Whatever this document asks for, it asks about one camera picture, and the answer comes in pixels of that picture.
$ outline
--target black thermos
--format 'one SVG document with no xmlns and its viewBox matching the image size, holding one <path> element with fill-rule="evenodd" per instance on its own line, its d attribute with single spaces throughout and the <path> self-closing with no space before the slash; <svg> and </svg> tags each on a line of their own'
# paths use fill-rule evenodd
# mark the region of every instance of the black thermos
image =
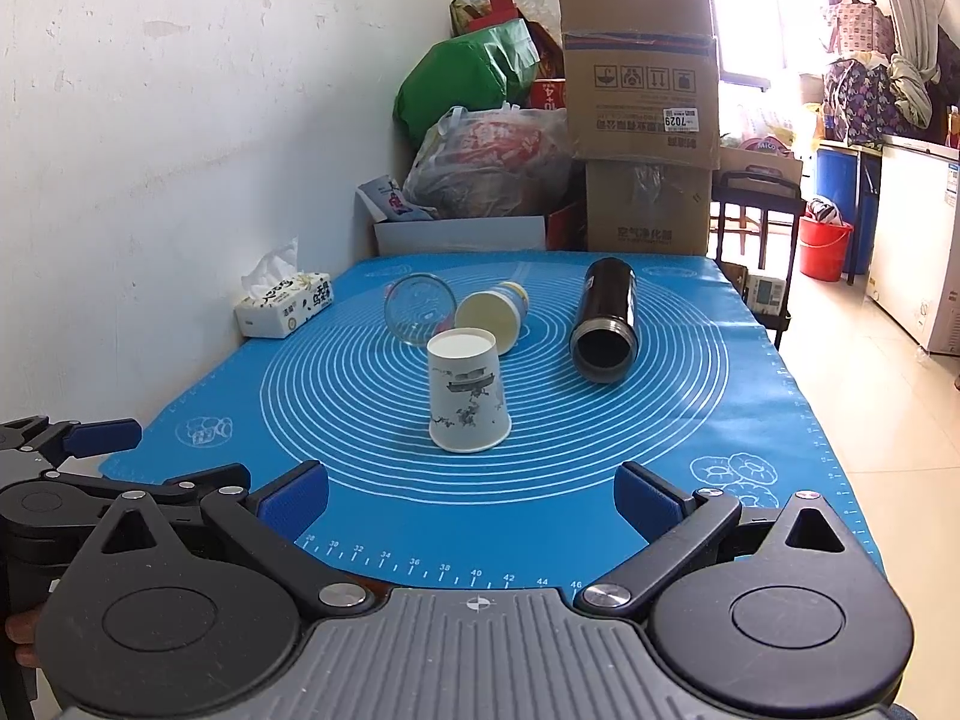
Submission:
<svg viewBox="0 0 960 720">
<path fill-rule="evenodd" d="M 618 382 L 640 352 L 635 316 L 637 281 L 623 260 L 606 257 L 589 267 L 570 333 L 570 356 L 584 379 Z"/>
</svg>

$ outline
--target white sticker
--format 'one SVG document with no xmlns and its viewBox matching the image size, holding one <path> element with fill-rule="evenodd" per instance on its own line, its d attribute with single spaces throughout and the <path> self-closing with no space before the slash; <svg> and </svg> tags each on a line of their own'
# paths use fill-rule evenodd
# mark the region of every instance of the white sticker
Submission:
<svg viewBox="0 0 960 720">
<path fill-rule="evenodd" d="M 944 202 L 952 208 L 957 206 L 957 186 L 960 184 L 960 165 L 950 165 L 947 173 L 947 194 Z"/>
<path fill-rule="evenodd" d="M 664 108 L 664 129 L 667 132 L 700 132 L 696 108 Z"/>
</svg>

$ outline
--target gray ribbed plate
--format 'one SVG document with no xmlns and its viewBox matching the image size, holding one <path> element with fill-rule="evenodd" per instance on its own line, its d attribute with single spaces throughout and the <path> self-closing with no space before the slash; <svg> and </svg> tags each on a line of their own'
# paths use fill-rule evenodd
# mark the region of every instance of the gray ribbed plate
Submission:
<svg viewBox="0 0 960 720">
<path fill-rule="evenodd" d="M 64 720 L 88 720 L 78 710 Z M 211 720 L 733 720 L 671 683 L 629 623 L 552 589 L 395 589 L 320 623 L 266 690 Z M 880 712 L 861 720 L 882 720 Z"/>
</svg>

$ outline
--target stacked cardboard boxes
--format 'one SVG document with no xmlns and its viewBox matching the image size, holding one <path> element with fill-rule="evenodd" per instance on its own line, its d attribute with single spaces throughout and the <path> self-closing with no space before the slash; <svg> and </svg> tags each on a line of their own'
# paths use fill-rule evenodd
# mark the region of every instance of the stacked cardboard boxes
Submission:
<svg viewBox="0 0 960 720">
<path fill-rule="evenodd" d="M 560 0 L 587 248 L 707 253 L 720 167 L 709 0 Z"/>
</svg>

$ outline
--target window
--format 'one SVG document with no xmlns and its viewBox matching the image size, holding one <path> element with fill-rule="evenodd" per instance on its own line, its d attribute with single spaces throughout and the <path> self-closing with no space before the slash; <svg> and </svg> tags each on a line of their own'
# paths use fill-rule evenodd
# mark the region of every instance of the window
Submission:
<svg viewBox="0 0 960 720">
<path fill-rule="evenodd" d="M 822 73 L 822 8 L 840 0 L 712 0 L 721 79 L 769 88 L 784 70 Z"/>
</svg>

